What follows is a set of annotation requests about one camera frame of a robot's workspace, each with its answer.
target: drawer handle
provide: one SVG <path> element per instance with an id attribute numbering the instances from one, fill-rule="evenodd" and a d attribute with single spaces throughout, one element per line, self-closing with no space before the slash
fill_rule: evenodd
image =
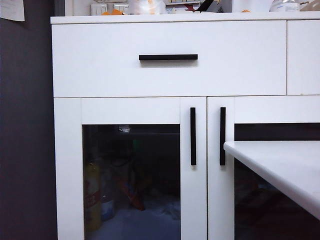
<path id="1" fill-rule="evenodd" d="M 162 54 L 162 55 L 139 55 L 140 61 L 154 60 L 198 60 L 198 54 Z"/>

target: door handle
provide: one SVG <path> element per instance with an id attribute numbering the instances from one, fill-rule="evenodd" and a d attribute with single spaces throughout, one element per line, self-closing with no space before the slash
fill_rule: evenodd
<path id="1" fill-rule="evenodd" d="M 226 142 L 226 108 L 220 107 L 220 166 L 226 165 L 226 151 L 224 143 Z"/>
<path id="2" fill-rule="evenodd" d="M 197 165 L 196 158 L 196 108 L 190 107 L 190 150 L 191 166 Z"/>

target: cabinet door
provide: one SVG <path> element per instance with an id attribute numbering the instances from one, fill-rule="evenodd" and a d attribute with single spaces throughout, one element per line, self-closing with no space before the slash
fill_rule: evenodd
<path id="1" fill-rule="evenodd" d="M 320 221 L 229 154 L 226 141 L 320 140 L 320 96 L 209 97 L 208 239 L 318 239 Z"/>
<path id="2" fill-rule="evenodd" d="M 56 98 L 58 239 L 207 239 L 206 104 Z"/>

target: cleaning product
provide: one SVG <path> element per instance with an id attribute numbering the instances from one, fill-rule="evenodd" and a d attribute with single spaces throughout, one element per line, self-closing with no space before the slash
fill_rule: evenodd
<path id="1" fill-rule="evenodd" d="M 270 12 L 299 12 L 300 3 L 296 0 L 274 0 Z"/>
<path id="2" fill-rule="evenodd" d="M 88 163 L 84 169 L 85 230 L 95 231 L 101 226 L 100 168 Z"/>

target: paper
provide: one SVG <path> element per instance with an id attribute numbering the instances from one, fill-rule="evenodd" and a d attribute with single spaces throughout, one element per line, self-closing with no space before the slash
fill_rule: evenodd
<path id="1" fill-rule="evenodd" d="M 24 21 L 24 0 L 0 0 L 0 18 Z"/>

